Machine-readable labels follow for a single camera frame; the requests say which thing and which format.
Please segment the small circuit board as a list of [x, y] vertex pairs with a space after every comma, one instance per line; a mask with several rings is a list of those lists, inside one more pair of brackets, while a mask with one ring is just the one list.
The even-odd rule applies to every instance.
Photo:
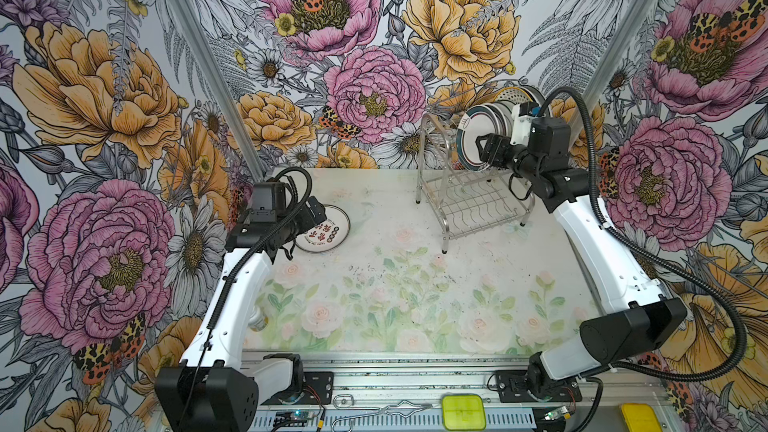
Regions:
[[311, 414], [302, 410], [278, 412], [274, 417], [272, 430], [276, 431], [286, 427], [304, 428], [314, 424], [319, 418], [319, 413]]

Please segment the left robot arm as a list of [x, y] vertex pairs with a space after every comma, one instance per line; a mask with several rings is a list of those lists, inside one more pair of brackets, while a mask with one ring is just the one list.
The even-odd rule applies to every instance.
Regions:
[[260, 405], [303, 394], [299, 355], [269, 354], [242, 369], [245, 334], [263, 321], [255, 302], [278, 255], [326, 219], [324, 206], [293, 180], [256, 185], [225, 242], [222, 272], [206, 315], [178, 364], [162, 368], [154, 386], [173, 431], [247, 431]]

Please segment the white plate green rim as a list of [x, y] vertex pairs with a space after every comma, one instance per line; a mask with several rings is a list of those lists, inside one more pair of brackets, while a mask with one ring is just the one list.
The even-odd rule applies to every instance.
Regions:
[[509, 110], [500, 104], [480, 104], [468, 109], [460, 119], [456, 134], [456, 151], [463, 167], [483, 171], [488, 165], [480, 159], [482, 146], [477, 140], [489, 134], [507, 136], [510, 130]]

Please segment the small white bottle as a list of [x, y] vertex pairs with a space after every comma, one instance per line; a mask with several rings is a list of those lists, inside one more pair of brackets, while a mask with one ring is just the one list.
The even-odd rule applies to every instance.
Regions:
[[248, 327], [254, 332], [260, 332], [267, 327], [268, 322], [269, 319], [264, 311], [260, 307], [257, 307], [249, 319]]

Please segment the aluminium front rail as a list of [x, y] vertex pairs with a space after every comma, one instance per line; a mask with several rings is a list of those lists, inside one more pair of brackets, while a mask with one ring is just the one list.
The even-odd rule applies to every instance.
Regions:
[[[242, 369], [250, 371], [269, 354], [248, 351]], [[628, 372], [603, 374], [597, 382], [575, 378], [583, 400], [578, 403], [501, 403], [487, 386], [498, 370], [524, 370], [523, 360], [513, 357], [450, 357], [429, 354], [308, 353], [299, 355], [303, 371], [334, 373], [330, 405], [259, 406], [247, 431], [273, 431], [275, 415], [283, 411], [319, 413], [304, 428], [276, 431], [332, 431], [331, 422], [364, 408], [394, 405], [401, 400], [429, 403], [433, 409], [410, 419], [368, 418], [352, 431], [447, 431], [442, 423], [441, 400], [446, 395], [474, 394], [484, 401], [484, 431], [626, 431], [620, 406], [639, 403], [651, 406], [663, 431], [680, 431], [678, 417], [663, 386], [654, 379]]]

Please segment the green square button box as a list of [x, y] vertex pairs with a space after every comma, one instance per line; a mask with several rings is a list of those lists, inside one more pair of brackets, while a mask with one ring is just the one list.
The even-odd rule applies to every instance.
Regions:
[[484, 401], [478, 395], [446, 395], [441, 400], [441, 411], [447, 431], [484, 431], [487, 427]]

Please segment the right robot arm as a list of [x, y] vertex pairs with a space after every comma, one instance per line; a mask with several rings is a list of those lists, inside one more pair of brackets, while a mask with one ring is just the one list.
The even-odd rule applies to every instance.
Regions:
[[530, 183], [565, 231], [601, 312], [581, 323], [577, 336], [534, 354], [525, 376], [507, 385], [525, 387], [533, 397], [545, 399], [577, 376], [658, 349], [682, 323], [686, 309], [609, 233], [608, 221], [596, 217], [600, 206], [589, 197], [593, 179], [587, 170], [569, 164], [568, 124], [524, 116], [514, 128], [526, 132], [526, 140], [479, 136], [475, 147], [480, 159]]

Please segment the yellow patterned plate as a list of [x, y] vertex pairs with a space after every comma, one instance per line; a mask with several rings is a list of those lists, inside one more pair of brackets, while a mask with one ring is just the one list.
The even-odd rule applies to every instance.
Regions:
[[544, 96], [535, 87], [528, 85], [510, 86], [501, 89], [495, 97], [496, 101], [509, 101], [515, 104], [532, 103], [540, 106]]

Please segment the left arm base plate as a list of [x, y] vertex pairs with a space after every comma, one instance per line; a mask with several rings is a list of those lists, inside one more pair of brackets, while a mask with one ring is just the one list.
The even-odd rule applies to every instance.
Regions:
[[298, 405], [330, 405], [333, 397], [334, 373], [329, 371], [312, 371], [304, 373], [304, 389], [301, 392], [281, 392], [265, 401], [265, 405], [293, 406]]

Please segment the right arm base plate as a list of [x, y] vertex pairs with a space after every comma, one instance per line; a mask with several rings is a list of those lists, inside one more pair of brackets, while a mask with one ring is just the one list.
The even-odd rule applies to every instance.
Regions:
[[497, 393], [501, 403], [578, 403], [583, 400], [574, 379], [530, 378], [524, 370], [495, 371], [487, 386]]

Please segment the yellow box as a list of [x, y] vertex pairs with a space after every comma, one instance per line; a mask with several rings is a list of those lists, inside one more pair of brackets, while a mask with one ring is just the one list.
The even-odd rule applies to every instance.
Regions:
[[620, 406], [628, 432], [662, 432], [653, 408], [647, 404], [625, 403]]

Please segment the metal wire dish rack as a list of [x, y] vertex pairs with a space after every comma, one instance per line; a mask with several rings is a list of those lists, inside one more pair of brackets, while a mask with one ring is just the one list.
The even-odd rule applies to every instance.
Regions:
[[430, 206], [441, 251], [457, 239], [509, 223], [524, 226], [535, 206], [526, 182], [497, 169], [461, 169], [457, 132], [431, 113], [420, 121], [415, 202]]

